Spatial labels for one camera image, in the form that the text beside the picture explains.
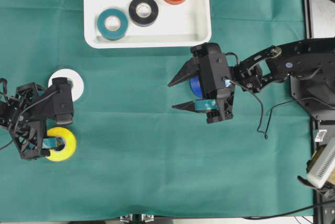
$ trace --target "tape roll hole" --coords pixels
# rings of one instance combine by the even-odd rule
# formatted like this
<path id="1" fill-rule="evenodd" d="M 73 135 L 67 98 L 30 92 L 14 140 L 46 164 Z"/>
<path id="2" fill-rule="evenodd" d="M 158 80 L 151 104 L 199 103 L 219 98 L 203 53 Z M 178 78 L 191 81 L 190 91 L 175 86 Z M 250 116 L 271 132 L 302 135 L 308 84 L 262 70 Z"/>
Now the tape roll hole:
<path id="1" fill-rule="evenodd" d="M 121 27 L 121 21 L 117 16 L 108 16 L 105 20 L 105 27 L 108 31 L 117 31 Z"/>
<path id="2" fill-rule="evenodd" d="M 151 13 L 151 7 L 147 3 L 140 3 L 136 6 L 136 14 L 141 18 L 147 18 L 151 15 Z"/>
<path id="3" fill-rule="evenodd" d="M 62 151 L 66 146 L 66 141 L 62 137 L 56 137 L 56 148 L 54 149 L 55 152 Z"/>

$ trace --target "black cable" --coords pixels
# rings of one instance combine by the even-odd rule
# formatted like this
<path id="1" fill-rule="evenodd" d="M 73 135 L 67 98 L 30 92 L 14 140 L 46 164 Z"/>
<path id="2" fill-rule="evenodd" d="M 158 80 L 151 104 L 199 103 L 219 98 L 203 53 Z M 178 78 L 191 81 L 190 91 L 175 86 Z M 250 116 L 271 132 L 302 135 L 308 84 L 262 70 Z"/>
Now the black cable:
<path id="1" fill-rule="evenodd" d="M 309 219 L 307 219 L 305 216 L 302 216 L 305 220 L 307 220 L 309 223 L 313 224 Z"/>
<path id="2" fill-rule="evenodd" d="M 264 117 L 264 106 L 263 106 L 263 103 L 262 103 L 262 101 L 260 100 L 260 98 L 259 97 L 257 97 L 257 95 L 256 94 L 254 94 L 251 90 L 249 90 L 248 88 L 246 88 L 245 86 L 243 86 L 243 85 L 241 85 L 241 84 L 239 84 L 239 83 L 237 83 L 237 82 L 235 82 L 235 81 L 232 81 L 232 80 L 229 80 L 232 84 L 234 84 L 234 85 L 237 85 L 237 86 L 240 86 L 242 89 L 244 89 L 244 90 L 246 90 L 247 92 L 249 92 L 252 96 L 254 96 L 254 98 L 256 98 L 257 99 L 257 101 L 260 103 L 260 105 L 261 105 L 261 118 L 260 118 L 260 123 L 259 123 L 259 125 L 258 125 L 258 127 L 257 127 L 257 132 L 259 132 L 259 133 L 261 133 L 261 134 L 264 134 L 264 136 L 265 136 L 265 138 L 267 139 L 267 133 L 266 132 L 264 132 L 264 131 L 261 131 L 260 130 L 260 128 L 261 128 L 261 126 L 262 126 L 262 122 L 263 122 L 263 117 Z"/>
<path id="3" fill-rule="evenodd" d="M 0 151 L 5 149 L 6 147 L 10 146 L 10 144 L 13 142 L 13 140 L 11 140 L 9 143 L 5 144 L 3 147 L 0 147 Z"/>
<path id="4" fill-rule="evenodd" d="M 53 95 L 56 94 L 57 92 L 58 92 L 58 91 L 55 91 L 55 92 L 49 94 L 49 95 L 46 96 L 45 98 L 43 98 L 43 99 L 41 99 L 41 100 L 39 100 L 39 101 L 33 103 L 32 105 L 30 105 L 30 106 L 28 106 L 26 109 L 24 109 L 24 110 L 19 114 L 19 116 L 17 117 L 16 123 L 15 123 L 15 127 L 14 127 L 14 133 L 16 133 L 17 125 L 18 125 L 19 120 L 20 120 L 20 117 L 22 116 L 23 113 L 25 113 L 27 110 L 31 109 L 32 107 L 38 105 L 39 103 L 41 103 L 41 102 L 47 100 L 48 98 L 50 98 L 51 96 L 53 96 Z M 12 139 L 9 143 L 7 143 L 7 144 L 5 144 L 3 147 L 1 147 L 1 148 L 0 148 L 0 151 L 3 150 L 3 149 L 5 149 L 6 147 L 10 146 L 10 144 L 11 144 L 12 142 L 13 142 L 13 139 Z"/>
<path id="5" fill-rule="evenodd" d="M 294 216 L 294 218 L 295 218 L 295 220 L 296 220 L 299 224 L 302 224 L 302 223 L 297 219 L 297 217 Z"/>
<path id="6" fill-rule="evenodd" d="M 233 55 L 236 58 L 236 64 L 237 65 L 240 64 L 239 57 L 234 52 L 228 52 L 228 53 L 226 53 L 226 55 Z"/>
<path id="7" fill-rule="evenodd" d="M 23 113 L 25 113 L 27 110 L 31 109 L 32 107 L 38 105 L 39 103 L 42 103 L 43 101 L 49 99 L 50 97 L 52 97 L 54 94 L 56 94 L 58 91 L 54 91 L 53 93 L 49 94 L 48 96 L 46 96 L 45 98 L 41 99 L 41 100 L 38 100 L 37 102 L 33 103 L 32 105 L 29 105 L 26 109 L 24 109 L 20 114 L 19 116 L 17 117 L 17 120 L 16 120 L 16 123 L 15 123 L 15 127 L 14 127 L 14 134 L 16 133 L 16 128 L 17 128 L 17 125 L 19 124 L 19 120 L 20 120 L 20 117 L 23 115 Z"/>
<path id="8" fill-rule="evenodd" d="M 265 217 L 244 217 L 244 219 L 246 219 L 246 220 L 266 220 L 266 219 L 272 219 L 272 218 L 277 218 L 277 217 L 285 217 L 285 216 L 296 214 L 297 212 L 302 212 L 302 211 L 305 211 L 305 210 L 314 209 L 314 208 L 321 207 L 321 206 L 324 206 L 324 205 L 327 205 L 327 204 L 332 204 L 332 203 L 335 203 L 335 199 L 330 200 L 330 201 L 326 201 L 326 202 L 323 202 L 323 203 L 318 203 L 318 204 L 315 204 L 315 205 L 311 205 L 311 206 L 308 206 L 308 207 L 300 208 L 300 209 L 297 209 L 297 210 L 294 210 L 294 211 L 291 211 L 291 212 L 285 212 L 285 213 L 279 214 L 279 215 L 272 215 L 272 216 L 265 216 Z"/>
<path id="9" fill-rule="evenodd" d="M 282 105 L 286 105 L 286 104 L 289 104 L 289 103 L 293 103 L 293 102 L 298 102 L 298 101 L 303 101 L 303 100 L 315 100 L 331 109 L 334 109 L 335 110 L 335 107 L 334 106 L 331 106 L 329 104 L 326 104 L 325 102 L 315 98 L 315 97 L 305 97 L 305 98 L 300 98 L 300 99 L 294 99 L 294 100 L 291 100 L 291 101 L 287 101 L 287 102 L 283 102 L 283 103 L 280 103 L 280 104 L 276 104 L 274 106 L 271 107 L 271 110 L 270 110 L 270 115 L 269 115 L 269 120 L 267 122 L 267 125 L 266 125 L 266 130 L 265 130 L 265 134 L 267 135 L 267 131 L 269 129 L 269 126 L 270 126 L 270 122 L 271 122 L 271 117 L 272 117 L 272 112 L 273 112 L 273 109 L 278 107 L 278 106 L 282 106 Z"/>

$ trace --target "screw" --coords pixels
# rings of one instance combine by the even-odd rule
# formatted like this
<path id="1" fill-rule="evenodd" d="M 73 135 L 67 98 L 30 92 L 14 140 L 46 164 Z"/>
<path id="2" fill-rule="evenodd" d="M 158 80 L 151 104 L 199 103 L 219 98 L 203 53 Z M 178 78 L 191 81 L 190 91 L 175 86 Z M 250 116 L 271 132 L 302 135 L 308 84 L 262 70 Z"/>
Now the screw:
<path id="1" fill-rule="evenodd" d="M 292 68 L 292 67 L 293 67 L 293 64 L 290 63 L 290 62 L 287 62 L 287 63 L 285 64 L 285 66 L 286 66 L 287 68 Z"/>

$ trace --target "blue tape roll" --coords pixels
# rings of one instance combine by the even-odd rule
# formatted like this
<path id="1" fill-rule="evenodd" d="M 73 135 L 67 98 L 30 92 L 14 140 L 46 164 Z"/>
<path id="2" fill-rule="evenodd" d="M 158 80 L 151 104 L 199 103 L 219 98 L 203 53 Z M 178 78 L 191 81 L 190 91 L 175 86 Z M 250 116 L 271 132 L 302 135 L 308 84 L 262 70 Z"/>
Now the blue tape roll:
<path id="1" fill-rule="evenodd" d="M 117 17 L 120 20 L 120 27 L 114 31 L 108 30 L 105 21 L 109 17 Z M 126 15 L 118 9 L 107 9 L 103 11 L 98 18 L 98 29 L 101 35 L 109 40 L 118 40 L 125 36 L 128 29 L 128 19 Z"/>
<path id="2" fill-rule="evenodd" d="M 189 81 L 189 85 L 191 86 L 191 90 L 199 98 L 203 98 L 203 93 L 201 91 L 200 87 L 200 81 L 199 78 L 196 76 Z"/>

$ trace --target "green cloth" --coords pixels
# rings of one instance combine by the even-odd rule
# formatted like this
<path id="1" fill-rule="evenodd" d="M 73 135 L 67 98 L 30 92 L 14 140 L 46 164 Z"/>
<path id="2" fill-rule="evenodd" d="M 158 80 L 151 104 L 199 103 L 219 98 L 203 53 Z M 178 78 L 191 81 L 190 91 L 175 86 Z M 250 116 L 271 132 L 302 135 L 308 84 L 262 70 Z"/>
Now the green cloth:
<path id="1" fill-rule="evenodd" d="M 302 0 L 210 2 L 211 41 L 241 59 L 304 38 Z M 93 49 L 83 18 L 83 0 L 0 0 L 10 94 L 29 82 L 46 86 L 62 68 L 85 82 L 69 126 L 78 141 L 72 158 L 23 161 L 14 145 L 0 152 L 1 221 L 264 216 L 311 205 L 296 178 L 310 158 L 309 117 L 297 104 L 275 111 L 265 140 L 256 132 L 259 104 L 238 88 L 234 119 L 207 125 L 203 114 L 171 108 L 197 99 L 188 83 L 167 87 L 189 48 Z M 288 100 L 289 84 L 260 97 L 266 108 Z"/>

